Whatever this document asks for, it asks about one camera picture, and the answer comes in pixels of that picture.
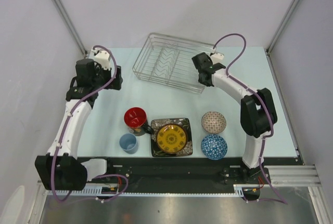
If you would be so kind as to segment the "red patterned white bowl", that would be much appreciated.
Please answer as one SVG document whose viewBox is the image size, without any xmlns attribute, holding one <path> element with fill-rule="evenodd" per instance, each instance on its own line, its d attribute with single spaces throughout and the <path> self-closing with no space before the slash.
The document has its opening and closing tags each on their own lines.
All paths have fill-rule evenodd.
<svg viewBox="0 0 333 224">
<path fill-rule="evenodd" d="M 219 134 L 225 130 L 227 121 L 220 112 L 209 111 L 202 116 L 201 125 L 208 133 Z"/>
</svg>

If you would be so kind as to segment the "steel wire dish rack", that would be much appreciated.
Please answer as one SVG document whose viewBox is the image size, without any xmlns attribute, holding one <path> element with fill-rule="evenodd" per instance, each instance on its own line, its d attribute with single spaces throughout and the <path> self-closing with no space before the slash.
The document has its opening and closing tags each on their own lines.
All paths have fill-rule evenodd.
<svg viewBox="0 0 333 224">
<path fill-rule="evenodd" d="M 192 57 L 210 54 L 213 44 L 160 33 L 150 33 L 133 65 L 136 77 L 191 93 L 201 94 Z"/>
</svg>

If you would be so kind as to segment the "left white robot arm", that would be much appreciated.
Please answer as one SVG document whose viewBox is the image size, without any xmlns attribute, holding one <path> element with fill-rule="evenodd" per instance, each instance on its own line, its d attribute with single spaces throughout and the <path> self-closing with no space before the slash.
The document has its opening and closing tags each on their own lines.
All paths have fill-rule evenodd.
<svg viewBox="0 0 333 224">
<path fill-rule="evenodd" d="M 110 182 L 115 176 L 113 167 L 106 159 L 93 158 L 86 162 L 78 160 L 78 146 L 85 122 L 90 115 L 97 89 L 120 90 L 121 66 L 116 76 L 111 69 L 104 69 L 100 61 L 82 59 L 76 62 L 76 76 L 71 80 L 66 93 L 66 107 L 59 131 L 46 155 L 35 159 L 35 168 L 47 190 L 83 190 L 86 183 L 95 177 Z"/>
</svg>

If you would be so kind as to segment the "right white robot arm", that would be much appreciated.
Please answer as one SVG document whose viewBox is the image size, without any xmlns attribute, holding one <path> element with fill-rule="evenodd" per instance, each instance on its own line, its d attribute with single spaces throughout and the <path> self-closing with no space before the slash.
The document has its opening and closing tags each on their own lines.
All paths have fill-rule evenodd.
<svg viewBox="0 0 333 224">
<path fill-rule="evenodd" d="M 231 96 L 240 105 L 240 124 L 246 133 L 240 177 L 246 183 L 254 182 L 263 172 L 265 141 L 274 134 L 277 113 L 269 89 L 254 89 L 240 81 L 220 61 L 219 53 L 202 52 L 192 57 L 198 71 L 198 82 L 206 87 L 216 87 Z"/>
</svg>

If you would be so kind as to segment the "blue triangle patterned bowl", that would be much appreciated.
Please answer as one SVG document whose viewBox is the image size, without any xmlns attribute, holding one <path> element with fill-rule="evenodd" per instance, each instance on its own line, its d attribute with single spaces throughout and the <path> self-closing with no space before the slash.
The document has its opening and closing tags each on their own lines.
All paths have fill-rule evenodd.
<svg viewBox="0 0 333 224">
<path fill-rule="evenodd" d="M 201 150 L 208 159 L 217 161 L 226 156 L 228 146 L 223 137 L 217 134 L 209 134 L 203 138 Z"/>
</svg>

